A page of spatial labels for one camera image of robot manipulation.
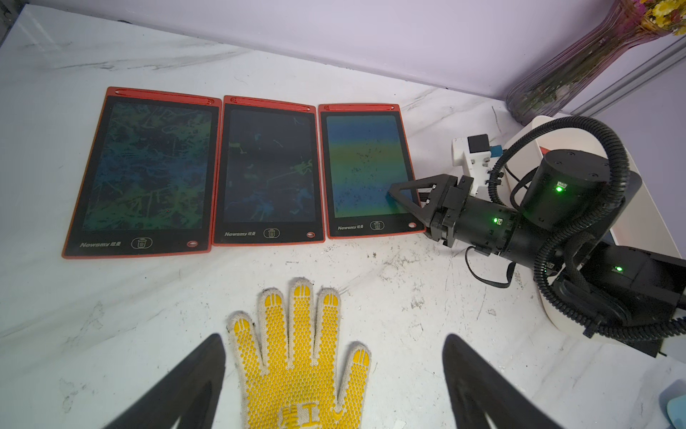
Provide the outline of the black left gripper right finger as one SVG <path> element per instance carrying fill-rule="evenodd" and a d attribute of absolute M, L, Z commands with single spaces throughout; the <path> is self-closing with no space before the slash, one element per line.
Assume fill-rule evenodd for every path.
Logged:
<path fill-rule="evenodd" d="M 464 340 L 450 334 L 442 350 L 458 428 L 558 428 Z"/>

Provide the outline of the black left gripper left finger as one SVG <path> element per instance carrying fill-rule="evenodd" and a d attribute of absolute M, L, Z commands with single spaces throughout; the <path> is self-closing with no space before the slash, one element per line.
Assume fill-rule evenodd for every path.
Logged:
<path fill-rule="evenodd" d="M 225 374 L 219 334 L 210 335 L 109 428 L 210 428 Z"/>

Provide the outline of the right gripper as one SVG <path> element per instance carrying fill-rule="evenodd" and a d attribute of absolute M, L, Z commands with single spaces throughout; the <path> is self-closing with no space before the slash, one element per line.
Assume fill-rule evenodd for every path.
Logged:
<path fill-rule="evenodd" d="M 484 255 L 499 255 L 512 239 L 520 216 L 511 208 L 476 198 L 472 187 L 470 177 L 439 174 L 395 183 L 389 196 L 426 227 L 425 235 L 433 241 L 449 248 L 462 241 Z"/>

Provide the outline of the red writing tablet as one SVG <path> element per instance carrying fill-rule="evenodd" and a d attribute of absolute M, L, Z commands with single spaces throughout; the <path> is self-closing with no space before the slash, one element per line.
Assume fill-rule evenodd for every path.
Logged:
<path fill-rule="evenodd" d="M 414 180 L 400 106 L 326 104 L 318 114 L 328 237 L 424 232 L 389 194 L 393 184 Z"/>
<path fill-rule="evenodd" d="M 222 119 L 219 98 L 108 88 L 63 258 L 209 252 Z"/>
<path fill-rule="evenodd" d="M 324 241 L 315 107 L 239 96 L 223 103 L 214 245 Z"/>

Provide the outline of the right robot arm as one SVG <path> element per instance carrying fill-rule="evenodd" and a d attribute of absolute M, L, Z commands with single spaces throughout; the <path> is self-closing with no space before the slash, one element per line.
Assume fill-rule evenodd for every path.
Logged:
<path fill-rule="evenodd" d="M 512 187 L 498 188 L 507 164 L 539 138 L 579 130 L 602 154 L 572 148 L 545 152 Z M 440 174 L 392 185 L 389 194 L 447 247 L 495 255 L 532 270 L 548 316 L 561 330 L 627 345 L 655 357 L 685 336 L 685 263 L 678 257 L 620 246 L 609 232 L 641 187 L 621 139 L 584 116 L 533 127 L 502 154 L 474 194 L 470 176 Z"/>

